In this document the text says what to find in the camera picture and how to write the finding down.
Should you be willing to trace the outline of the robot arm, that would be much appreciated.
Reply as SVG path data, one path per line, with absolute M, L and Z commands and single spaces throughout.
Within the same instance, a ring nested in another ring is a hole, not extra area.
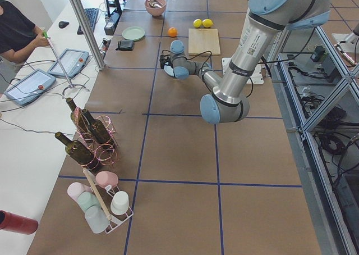
M 161 55 L 160 66 L 169 65 L 176 79 L 197 75 L 211 91 L 200 101 L 202 118 L 210 124 L 237 122 L 249 112 L 242 90 L 275 34 L 284 29 L 310 29 L 326 23 L 330 0 L 248 0 L 240 43 L 222 77 L 206 62 L 188 60 L 180 40 L 170 54 Z

